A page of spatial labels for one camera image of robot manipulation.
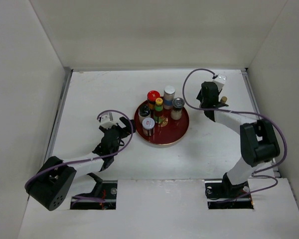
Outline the red lid chili sauce jar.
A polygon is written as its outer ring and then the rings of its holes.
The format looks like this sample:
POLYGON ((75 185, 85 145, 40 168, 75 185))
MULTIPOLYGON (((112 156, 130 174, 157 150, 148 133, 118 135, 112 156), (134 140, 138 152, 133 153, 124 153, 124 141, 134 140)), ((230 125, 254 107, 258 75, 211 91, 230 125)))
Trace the red lid chili sauce jar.
POLYGON ((147 101, 148 101, 148 107, 151 111, 154 110, 155 107, 155 101, 157 98, 160 97, 160 93, 158 91, 152 90, 149 91, 147 94, 147 101))

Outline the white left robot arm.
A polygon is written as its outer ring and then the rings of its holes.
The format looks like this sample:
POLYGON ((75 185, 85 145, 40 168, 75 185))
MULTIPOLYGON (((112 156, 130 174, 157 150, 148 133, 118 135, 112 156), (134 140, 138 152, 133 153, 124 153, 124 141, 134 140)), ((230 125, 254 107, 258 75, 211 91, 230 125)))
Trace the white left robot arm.
POLYGON ((132 137, 136 132, 133 119, 121 117, 120 121, 125 125, 124 127, 119 124, 108 128, 99 127, 104 135, 92 151, 96 157, 71 162, 66 162, 56 156, 48 158, 37 174, 26 182, 27 194, 47 210, 53 211, 63 203, 73 180, 89 175, 95 181, 88 182, 85 186, 85 194, 78 195, 76 198, 98 198, 102 193, 103 181, 95 173, 106 170, 114 162, 114 157, 127 146, 123 139, 132 137))

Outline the black lid seasoning bottle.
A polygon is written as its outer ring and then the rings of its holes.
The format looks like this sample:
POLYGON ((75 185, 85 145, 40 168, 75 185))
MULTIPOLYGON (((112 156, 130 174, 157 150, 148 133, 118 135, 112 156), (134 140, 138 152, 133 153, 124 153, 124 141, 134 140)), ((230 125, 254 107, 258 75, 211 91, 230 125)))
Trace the black lid seasoning bottle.
POLYGON ((142 123, 145 118, 150 118, 151 112, 149 106, 147 104, 141 105, 139 107, 138 115, 140 123, 142 123))

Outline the right robot arm base mount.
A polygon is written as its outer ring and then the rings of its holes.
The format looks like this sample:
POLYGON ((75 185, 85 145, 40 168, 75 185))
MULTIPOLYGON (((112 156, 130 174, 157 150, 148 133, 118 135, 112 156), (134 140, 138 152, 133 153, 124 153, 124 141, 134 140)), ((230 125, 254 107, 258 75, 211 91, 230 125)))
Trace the right robot arm base mount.
POLYGON ((249 193, 249 184, 229 186, 221 180, 205 181, 205 196, 210 210, 253 209, 253 201, 249 193))

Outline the yellow label small oil bottle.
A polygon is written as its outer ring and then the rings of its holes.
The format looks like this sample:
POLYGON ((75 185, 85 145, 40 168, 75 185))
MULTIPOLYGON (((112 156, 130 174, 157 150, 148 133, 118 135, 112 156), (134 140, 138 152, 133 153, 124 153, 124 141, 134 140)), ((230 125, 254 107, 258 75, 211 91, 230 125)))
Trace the yellow label small oil bottle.
POLYGON ((223 96, 223 97, 220 99, 220 102, 225 104, 225 103, 227 102, 227 97, 223 96))

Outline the left robot arm base mount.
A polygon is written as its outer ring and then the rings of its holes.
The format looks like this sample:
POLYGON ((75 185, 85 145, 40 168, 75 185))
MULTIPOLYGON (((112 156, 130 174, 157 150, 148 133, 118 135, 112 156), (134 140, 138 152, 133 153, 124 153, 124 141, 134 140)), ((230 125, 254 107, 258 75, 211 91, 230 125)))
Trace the left robot arm base mount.
POLYGON ((117 204, 118 182, 104 181, 94 173, 88 176, 95 181, 89 193, 82 193, 71 198, 71 210, 115 210, 117 204))

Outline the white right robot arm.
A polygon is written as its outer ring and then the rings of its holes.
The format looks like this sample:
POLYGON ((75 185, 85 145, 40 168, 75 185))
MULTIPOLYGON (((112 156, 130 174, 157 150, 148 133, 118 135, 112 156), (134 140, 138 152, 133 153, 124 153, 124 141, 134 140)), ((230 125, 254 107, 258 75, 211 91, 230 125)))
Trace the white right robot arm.
POLYGON ((220 91, 215 82, 203 82, 196 97, 205 116, 222 124, 240 136, 241 158, 226 172, 220 183, 208 184, 209 199, 233 199, 241 195, 248 178, 264 163, 279 156, 280 147, 272 123, 267 119, 252 119, 229 111, 219 100, 220 91))

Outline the grey lid spice jar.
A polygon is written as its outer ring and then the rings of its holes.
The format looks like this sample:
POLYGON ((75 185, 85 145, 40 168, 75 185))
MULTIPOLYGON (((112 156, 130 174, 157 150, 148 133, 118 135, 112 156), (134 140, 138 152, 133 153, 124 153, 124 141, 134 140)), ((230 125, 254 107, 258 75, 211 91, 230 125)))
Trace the grey lid spice jar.
POLYGON ((155 126, 155 121, 154 119, 148 117, 145 118, 142 121, 142 127, 143 127, 143 134, 147 137, 150 137, 153 135, 153 131, 154 131, 154 126, 155 126))

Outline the silver lid blue label jar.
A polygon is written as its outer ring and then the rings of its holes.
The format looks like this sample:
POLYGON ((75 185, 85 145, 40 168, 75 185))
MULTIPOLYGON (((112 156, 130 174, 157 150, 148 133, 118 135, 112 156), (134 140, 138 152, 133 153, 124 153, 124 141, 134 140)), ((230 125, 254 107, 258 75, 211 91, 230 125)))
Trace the silver lid blue label jar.
POLYGON ((172 101, 175 96, 175 87, 167 85, 164 88, 164 95, 163 95, 163 107, 166 110, 169 110, 172 108, 172 101))

